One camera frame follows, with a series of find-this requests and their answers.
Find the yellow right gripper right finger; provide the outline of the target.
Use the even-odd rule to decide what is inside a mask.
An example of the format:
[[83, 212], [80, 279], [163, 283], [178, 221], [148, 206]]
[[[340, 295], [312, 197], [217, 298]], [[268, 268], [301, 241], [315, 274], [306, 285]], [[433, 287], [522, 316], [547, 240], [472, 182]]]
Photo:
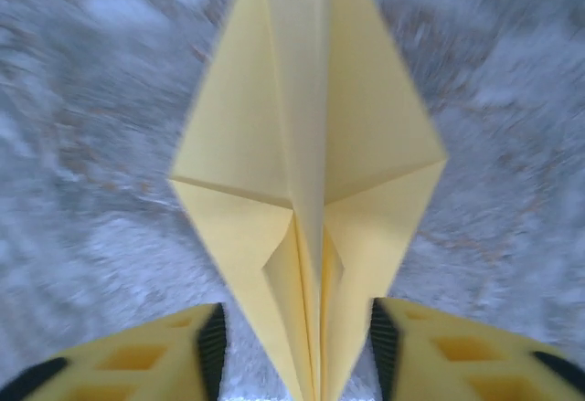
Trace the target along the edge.
[[372, 302], [381, 401], [585, 401], [585, 369], [554, 347], [396, 298]]

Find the yellow square paper sheet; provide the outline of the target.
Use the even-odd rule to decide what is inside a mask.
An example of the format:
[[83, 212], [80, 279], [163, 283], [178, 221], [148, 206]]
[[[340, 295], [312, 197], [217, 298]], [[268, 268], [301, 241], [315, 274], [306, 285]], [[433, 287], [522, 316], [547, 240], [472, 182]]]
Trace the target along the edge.
[[438, 182], [374, 0], [235, 0], [171, 182], [295, 401], [338, 401]]

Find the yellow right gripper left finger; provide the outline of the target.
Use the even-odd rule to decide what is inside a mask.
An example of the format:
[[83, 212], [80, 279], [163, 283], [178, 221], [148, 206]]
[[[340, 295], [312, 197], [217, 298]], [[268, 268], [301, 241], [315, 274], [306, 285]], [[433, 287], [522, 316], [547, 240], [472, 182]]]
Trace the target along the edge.
[[0, 387], [0, 401], [219, 401], [221, 304], [202, 304], [79, 344]]

